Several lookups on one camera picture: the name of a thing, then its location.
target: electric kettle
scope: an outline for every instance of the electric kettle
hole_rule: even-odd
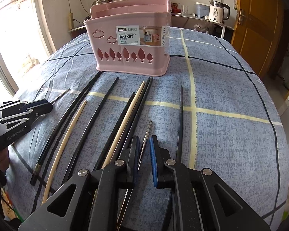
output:
[[[210,1],[209,21],[224,23],[230,17],[230,7],[227,4]],[[224,17],[224,8],[227,8],[227,16]]]

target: wooden door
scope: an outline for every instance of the wooden door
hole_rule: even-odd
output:
[[[260,78],[273,60],[283,14],[281,0],[239,0],[231,44]]]

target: plastic container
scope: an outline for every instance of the plastic container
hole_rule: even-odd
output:
[[[92,6],[91,19],[84,24],[96,69],[164,75],[170,61],[170,9],[170,0],[121,0]]]
[[[210,5],[196,2],[195,7],[196,7],[196,13],[195,14],[197,17],[205,18],[206,16],[209,16]]]

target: door handle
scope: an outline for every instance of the door handle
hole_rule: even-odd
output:
[[[249,18],[247,15],[245,15],[245,11],[243,9],[240,9],[238,24],[242,25],[244,22],[244,18],[251,21],[251,18]]]

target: tree cutout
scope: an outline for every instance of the tree cutout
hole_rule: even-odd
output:
[[[135,61],[137,59],[137,56],[134,52],[131,54],[131,58],[133,58],[133,61]]]
[[[147,59],[149,60],[149,63],[151,63],[151,61],[153,60],[153,56],[151,54],[148,54]]]
[[[126,59],[126,61],[128,61],[128,59],[129,59],[129,52],[127,51],[126,48],[123,49],[123,56],[124,56],[124,58]]]
[[[101,61],[102,61],[104,56],[100,49],[97,49],[97,54],[99,55],[99,58],[101,58]]]
[[[104,56],[106,57],[106,61],[108,61],[109,55],[107,54],[107,52],[104,53]]]
[[[144,53],[144,51],[142,50],[142,48],[139,49],[139,51],[138,51],[138,56],[139,56],[139,58],[141,59],[140,62],[143,62],[143,60],[145,59],[145,53]]]
[[[112,48],[110,48],[109,54],[110,54],[110,56],[112,57],[112,59],[113,59],[113,61],[114,61],[114,60],[115,60],[115,57],[116,57],[116,54],[115,54],[115,52],[113,51]]]
[[[117,52],[117,58],[119,58],[119,61],[121,61],[122,56],[119,52]]]

